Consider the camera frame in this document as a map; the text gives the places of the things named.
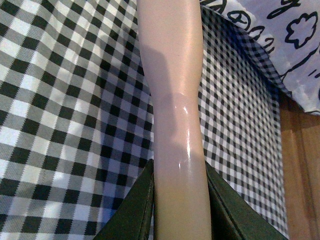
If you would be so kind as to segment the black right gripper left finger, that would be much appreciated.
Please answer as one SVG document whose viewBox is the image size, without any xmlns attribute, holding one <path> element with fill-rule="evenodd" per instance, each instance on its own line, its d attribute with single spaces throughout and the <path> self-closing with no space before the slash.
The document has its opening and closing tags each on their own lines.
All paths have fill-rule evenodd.
<svg viewBox="0 0 320 240">
<path fill-rule="evenodd" d="M 148 240 L 154 204 L 154 161 L 150 159 L 118 210 L 95 240 Z"/>
</svg>

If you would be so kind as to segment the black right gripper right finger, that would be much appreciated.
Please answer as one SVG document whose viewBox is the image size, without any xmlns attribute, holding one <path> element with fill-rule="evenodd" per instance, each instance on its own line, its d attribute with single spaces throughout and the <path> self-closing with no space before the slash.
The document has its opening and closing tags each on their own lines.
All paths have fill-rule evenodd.
<svg viewBox="0 0 320 240">
<path fill-rule="evenodd" d="M 211 233 L 213 240 L 285 240 L 255 212 L 208 163 Z"/>
</svg>

